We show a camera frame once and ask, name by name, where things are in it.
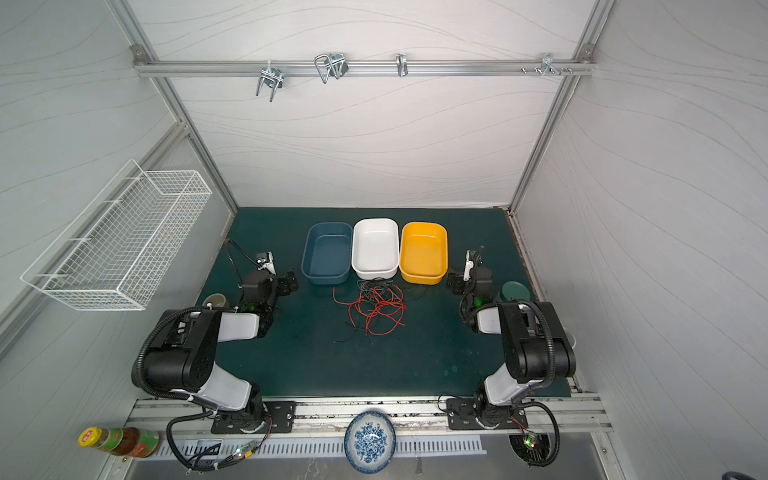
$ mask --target green table surface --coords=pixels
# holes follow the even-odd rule
[[[219,366],[258,384],[267,396],[417,396],[471,395],[478,382],[504,362],[498,335],[474,333],[458,318],[459,297],[446,289],[406,283],[397,273],[396,285],[406,298],[406,311],[387,336],[366,335],[349,325],[347,307],[333,301],[333,286],[311,284],[301,273],[306,234],[315,223],[354,224],[364,218],[387,217],[402,227],[412,221],[439,223],[448,231],[449,266],[463,270],[466,250],[485,246],[483,263],[493,270],[494,287],[508,280],[526,285],[525,274],[505,212],[500,209],[329,209],[242,208],[230,238],[251,256],[271,250],[278,276],[296,271],[299,290],[278,299],[275,322],[266,337],[220,343]],[[233,250],[243,276],[253,267]],[[357,275],[336,286],[336,298],[357,298]],[[239,299],[237,279],[221,251],[198,303],[223,293]],[[379,317],[376,332],[392,321]],[[558,381],[543,396],[570,396]]]

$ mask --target yellow bottle cap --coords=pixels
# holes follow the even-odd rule
[[[78,439],[78,445],[81,447],[92,447],[96,445],[96,442],[101,438],[101,429],[96,427],[90,427],[85,429]]]

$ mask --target wall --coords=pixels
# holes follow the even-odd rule
[[[517,212],[628,478],[768,475],[766,24],[620,0]]]
[[[127,159],[174,124],[131,68],[105,3],[0,7],[0,308],[18,276]],[[203,172],[187,141],[162,168]],[[141,393],[129,369],[168,307],[195,301],[227,223],[216,193],[144,312],[82,313],[49,301],[0,360],[3,478],[95,478],[106,460],[75,444],[87,425],[121,425]]]
[[[570,58],[594,0],[130,0],[161,60]],[[557,78],[174,79],[243,207],[509,202]]]

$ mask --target wire basket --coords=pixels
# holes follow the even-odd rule
[[[94,199],[22,280],[76,310],[144,310],[210,188],[195,170],[138,170],[135,177],[119,179],[127,185],[83,229],[82,217],[98,205]],[[82,233],[73,235],[78,228]],[[46,253],[57,245],[62,254],[46,263]]]

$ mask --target blue and white plate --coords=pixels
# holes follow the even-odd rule
[[[344,435],[346,459],[361,473],[381,472],[395,454],[395,444],[395,427],[374,411],[355,417]]]

